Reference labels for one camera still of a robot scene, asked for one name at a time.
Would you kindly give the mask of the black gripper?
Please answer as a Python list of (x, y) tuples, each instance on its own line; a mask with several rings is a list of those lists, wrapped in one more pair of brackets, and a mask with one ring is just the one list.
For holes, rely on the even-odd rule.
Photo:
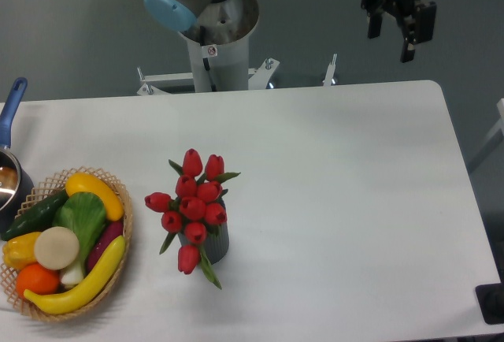
[(367, 37), (374, 39), (380, 36), (384, 12), (409, 15), (401, 19), (403, 45), (400, 61), (412, 61), (415, 46), (431, 41), (434, 34), (437, 4), (421, 0), (361, 0), (361, 8), (368, 17)]

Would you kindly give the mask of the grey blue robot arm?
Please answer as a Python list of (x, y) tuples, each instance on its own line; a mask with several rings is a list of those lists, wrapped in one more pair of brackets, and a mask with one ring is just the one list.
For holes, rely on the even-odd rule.
[[(199, 46), (240, 41), (256, 27), (257, 0), (143, 0), (147, 12), (163, 27)], [(412, 61), (415, 46), (432, 39), (437, 5), (421, 0), (361, 0), (368, 17), (367, 36), (380, 36), (383, 15), (395, 18), (402, 32), (401, 62)]]

